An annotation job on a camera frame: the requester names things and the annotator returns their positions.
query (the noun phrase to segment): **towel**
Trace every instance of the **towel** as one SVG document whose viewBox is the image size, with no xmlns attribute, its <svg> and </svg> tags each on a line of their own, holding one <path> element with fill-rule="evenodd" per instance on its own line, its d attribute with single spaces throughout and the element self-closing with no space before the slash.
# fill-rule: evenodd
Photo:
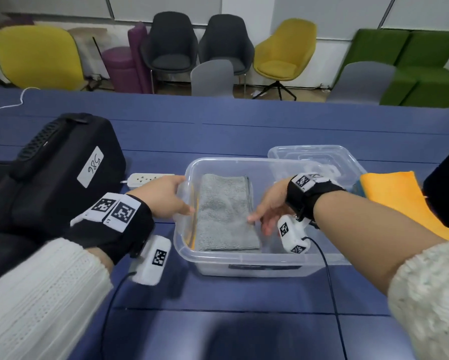
<svg viewBox="0 0 449 360">
<path fill-rule="evenodd" d="M 408 216 L 443 239 L 449 228 L 429 209 L 414 172 L 367 173 L 360 178 L 365 197 Z"/>
<path fill-rule="evenodd" d="M 254 226 L 250 180 L 246 176 L 205 174 L 199 188 L 194 247 L 198 251 L 250 251 L 260 248 Z"/>
</svg>

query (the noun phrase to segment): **white sweater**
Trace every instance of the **white sweater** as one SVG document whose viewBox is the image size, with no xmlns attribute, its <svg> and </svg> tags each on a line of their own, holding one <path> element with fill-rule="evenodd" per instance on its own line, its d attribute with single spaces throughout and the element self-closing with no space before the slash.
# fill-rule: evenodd
<svg viewBox="0 0 449 360">
<path fill-rule="evenodd" d="M 111 288 L 94 255 L 48 243 L 0 278 L 0 360 L 66 359 Z M 388 301 L 419 360 L 449 360 L 449 242 L 403 264 Z"/>
</svg>

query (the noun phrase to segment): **power strip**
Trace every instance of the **power strip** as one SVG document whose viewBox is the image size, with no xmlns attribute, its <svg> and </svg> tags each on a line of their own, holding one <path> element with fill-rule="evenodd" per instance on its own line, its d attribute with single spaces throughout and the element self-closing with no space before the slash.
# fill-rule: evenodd
<svg viewBox="0 0 449 360">
<path fill-rule="evenodd" d="M 161 173 L 133 173 L 129 176 L 126 184 L 130 188 L 138 188 L 144 184 L 154 181 L 163 176 L 174 176 L 174 174 L 161 174 Z"/>
</svg>

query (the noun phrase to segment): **blue tabletop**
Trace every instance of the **blue tabletop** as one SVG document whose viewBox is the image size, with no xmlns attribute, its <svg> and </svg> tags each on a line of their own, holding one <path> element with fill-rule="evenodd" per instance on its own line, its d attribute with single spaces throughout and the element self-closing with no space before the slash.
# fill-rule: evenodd
<svg viewBox="0 0 449 360">
<path fill-rule="evenodd" d="M 0 88 L 0 106 L 21 91 Z M 0 160 L 65 112 L 108 118 L 129 173 L 183 174 L 200 157 L 265 157 L 277 145 L 342 145 L 368 172 L 423 180 L 449 154 L 449 109 L 28 90 L 0 110 Z M 155 232 L 172 238 L 174 224 Z M 123 259 L 114 284 L 127 273 Z M 350 359 L 412 359 L 386 298 L 352 266 L 331 268 Z M 73 359 L 97 359 L 103 310 Z M 326 272 L 305 278 L 206 277 L 176 251 L 161 282 L 126 282 L 107 328 L 107 359 L 342 359 Z"/>
</svg>

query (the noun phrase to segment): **folded gray cloth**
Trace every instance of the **folded gray cloth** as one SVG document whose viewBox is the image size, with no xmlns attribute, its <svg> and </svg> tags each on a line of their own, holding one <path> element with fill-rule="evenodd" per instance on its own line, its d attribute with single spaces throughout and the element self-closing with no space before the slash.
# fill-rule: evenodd
<svg viewBox="0 0 449 360">
<path fill-rule="evenodd" d="M 246 176 L 201 178 L 195 250 L 257 250 L 260 239 L 246 220 L 252 211 L 250 180 Z"/>
</svg>

